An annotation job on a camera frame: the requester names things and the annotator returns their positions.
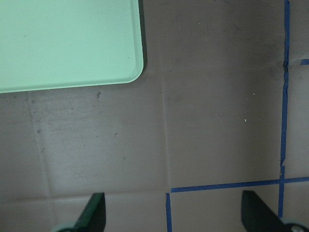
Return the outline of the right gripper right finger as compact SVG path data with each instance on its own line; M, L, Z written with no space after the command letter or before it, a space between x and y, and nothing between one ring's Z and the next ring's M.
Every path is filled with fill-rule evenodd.
M241 222L247 232L290 232L277 215L251 190L241 197Z

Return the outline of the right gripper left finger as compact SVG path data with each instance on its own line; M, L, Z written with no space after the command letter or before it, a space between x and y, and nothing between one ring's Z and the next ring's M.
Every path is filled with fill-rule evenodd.
M103 232L106 226L104 193L93 193L73 226L74 232Z

